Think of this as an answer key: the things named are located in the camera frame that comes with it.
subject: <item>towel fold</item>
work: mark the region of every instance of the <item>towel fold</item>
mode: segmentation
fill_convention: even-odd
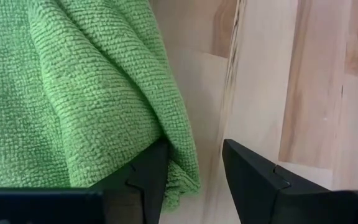
[[[89,187],[163,134],[169,209],[200,180],[147,0],[0,0],[0,187]]]

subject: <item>black plastic piece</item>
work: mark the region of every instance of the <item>black plastic piece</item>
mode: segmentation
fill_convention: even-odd
[[[358,191],[332,192],[230,139],[223,161],[241,223],[358,224]]]
[[[0,189],[0,224],[157,224],[169,147],[159,139],[89,189]]]

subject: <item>green microfiber towel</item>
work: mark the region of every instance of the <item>green microfiber towel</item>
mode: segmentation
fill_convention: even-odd
[[[89,187],[163,134],[174,208],[200,180],[147,0],[0,0],[0,187]]]

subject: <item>towel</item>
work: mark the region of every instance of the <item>towel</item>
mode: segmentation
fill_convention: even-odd
[[[200,180],[147,0],[0,0],[0,187],[89,187],[161,135],[172,209]]]

